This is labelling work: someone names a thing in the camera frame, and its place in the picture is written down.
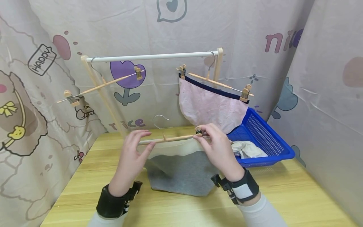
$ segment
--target white metal rod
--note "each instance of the white metal rod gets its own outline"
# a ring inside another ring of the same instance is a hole
[[[212,51],[214,55],[218,56],[218,51]],[[153,60],[153,59],[167,59],[167,58],[183,58],[183,57],[206,57],[213,56],[213,53],[207,52],[193,52],[193,53],[176,53],[176,54],[150,54],[150,55],[135,55],[135,56],[120,56],[120,57],[96,57],[87,58],[87,62],[111,62],[111,61],[134,61],[134,60]]]

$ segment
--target metal hook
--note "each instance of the metal hook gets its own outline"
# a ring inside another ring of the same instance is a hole
[[[93,62],[93,60],[94,60],[95,58],[98,58],[98,57],[93,57],[93,58],[92,58],[92,60],[91,60],[91,68],[92,68],[93,70],[95,70],[96,72],[98,72],[98,73],[101,75],[101,77],[103,78],[102,73],[100,73],[99,71],[97,71],[97,69],[93,68],[92,62]]]
[[[211,51],[211,50],[208,50],[208,52],[211,52],[212,54],[213,54],[213,57],[214,57],[214,61],[213,61],[213,63],[209,66],[209,68],[208,68],[208,71],[211,69],[211,67],[212,67],[212,65],[216,62],[216,56],[215,56],[215,54],[213,53],[213,51]]]
[[[163,116],[163,115],[161,115],[161,114],[156,115],[155,117],[157,117],[157,116],[162,116],[162,117],[163,117],[163,118],[165,118],[166,120],[169,120],[169,119],[167,119],[165,116]],[[155,122],[154,122],[155,117],[153,117],[153,118],[152,118],[152,122],[154,123],[155,127],[157,127],[158,129],[162,130],[161,128],[159,128],[159,127],[155,124]]]

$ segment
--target yellow bow print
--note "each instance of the yellow bow print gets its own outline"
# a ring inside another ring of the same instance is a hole
[[[5,117],[13,115],[18,108],[12,101],[7,102],[4,106],[0,107],[0,114],[5,114]]]

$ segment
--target blue plastic basket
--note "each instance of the blue plastic basket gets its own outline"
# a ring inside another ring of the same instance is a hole
[[[256,113],[248,108],[242,124],[228,135],[232,141],[251,141],[261,148],[268,157],[245,158],[236,156],[243,167],[271,166],[284,159],[295,157],[294,150]]]

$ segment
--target wrist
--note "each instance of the wrist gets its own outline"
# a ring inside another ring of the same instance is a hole
[[[109,192],[112,196],[121,197],[125,195],[132,184],[133,180],[125,179],[116,173],[109,184]]]
[[[222,173],[230,182],[237,182],[243,178],[245,170],[236,162],[235,164],[228,166]]]

